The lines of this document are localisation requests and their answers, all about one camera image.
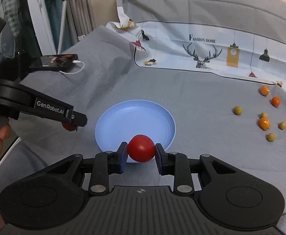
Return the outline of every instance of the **deer head print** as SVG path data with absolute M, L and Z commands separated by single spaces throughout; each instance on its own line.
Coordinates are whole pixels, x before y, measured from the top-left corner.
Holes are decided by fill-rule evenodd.
M 191 42 L 186 48 L 185 48 L 185 46 L 183 45 L 183 48 L 184 48 L 184 50 L 185 50 L 190 56 L 193 56 L 194 61 L 197 61 L 196 68 L 210 69 L 209 67 L 207 67 L 207 66 L 205 65 L 205 63 L 206 63 L 206 62 L 209 62 L 209 60 L 211 60 L 211 59 L 217 58 L 217 57 L 221 54 L 222 49 L 221 49 L 220 52 L 218 53 L 217 49 L 216 49 L 215 46 L 213 45 L 213 47 L 214 47 L 214 49 L 215 49 L 214 54 L 211 55 L 211 53 L 209 52 L 208 56 L 206 56 L 206 57 L 204 58 L 204 60 L 199 60 L 198 55 L 195 53 L 195 49 L 194 49 L 193 52 L 191 52 L 191 51 L 189 50 L 189 47 L 191 46 L 192 43 L 193 43 L 193 42 Z

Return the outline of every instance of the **orange fruit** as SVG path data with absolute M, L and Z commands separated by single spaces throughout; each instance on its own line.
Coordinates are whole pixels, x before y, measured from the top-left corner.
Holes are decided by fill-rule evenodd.
M 268 130 L 270 128 L 271 123 L 268 118 L 262 117 L 261 119 L 259 119 L 258 125 L 263 130 Z
M 261 95 L 263 95 L 263 96 L 267 96 L 268 94 L 269 94 L 269 88 L 267 87 L 267 86 L 262 86 L 261 88 L 260 88 L 260 93 L 261 93 Z
M 281 100 L 278 96 L 275 96 L 274 98 L 271 99 L 271 104 L 276 108 L 278 108 L 280 103 L 281 103 Z

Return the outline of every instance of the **smartphone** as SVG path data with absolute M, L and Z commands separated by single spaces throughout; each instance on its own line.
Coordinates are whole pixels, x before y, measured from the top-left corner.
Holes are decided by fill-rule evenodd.
M 77 60 L 77 54 L 41 56 L 29 66 L 29 72 L 33 71 L 63 71 L 69 70 Z

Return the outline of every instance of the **white charging cable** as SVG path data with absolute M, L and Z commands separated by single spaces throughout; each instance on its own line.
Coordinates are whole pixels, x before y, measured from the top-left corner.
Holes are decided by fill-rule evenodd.
M 62 74 L 66 74 L 66 75 L 73 75 L 73 74 L 77 74 L 77 73 L 79 73 L 80 71 L 82 71 L 83 69 L 84 69 L 84 67 L 85 67 L 85 63 L 84 62 L 82 62 L 82 61 L 78 61 L 78 60 L 73 60 L 72 61 L 72 63 L 82 63 L 82 67 L 81 67 L 81 69 L 80 70 L 78 70 L 78 71 L 76 71 L 76 72 L 73 72 L 73 73 L 68 73 L 68 72 L 63 72 L 63 71 L 59 71 L 60 73 L 62 73 Z

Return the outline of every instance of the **green fruit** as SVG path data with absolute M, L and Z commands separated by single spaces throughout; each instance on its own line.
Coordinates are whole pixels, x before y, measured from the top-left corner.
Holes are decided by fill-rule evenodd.
M 266 138 L 268 141 L 274 141 L 276 139 L 276 135 L 273 132 L 271 132 L 267 134 Z
M 233 109 L 233 112 L 234 112 L 234 114 L 236 114 L 236 115 L 241 115 L 242 114 L 242 108 L 240 107 L 240 106 L 235 106 L 234 107 L 234 109 Z
M 266 112 L 261 112 L 260 118 L 266 118 L 266 117 L 267 117 L 267 113 Z
M 286 128 L 286 123 L 285 122 L 281 122 L 280 124 L 278 124 L 279 129 L 284 130 Z

